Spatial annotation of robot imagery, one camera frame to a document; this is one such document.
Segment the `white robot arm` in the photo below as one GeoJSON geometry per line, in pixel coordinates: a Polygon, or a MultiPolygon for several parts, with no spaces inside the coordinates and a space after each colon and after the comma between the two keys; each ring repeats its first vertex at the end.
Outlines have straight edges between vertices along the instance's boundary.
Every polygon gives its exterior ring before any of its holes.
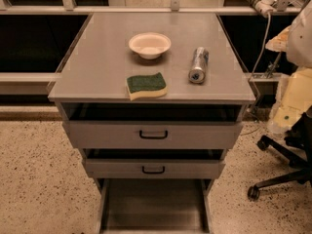
{"type": "Polygon", "coordinates": [[[312,1],[265,48],[285,52],[287,61],[297,66],[290,77],[280,80],[270,112],[267,127],[272,133],[281,134],[312,106],[312,1]]]}

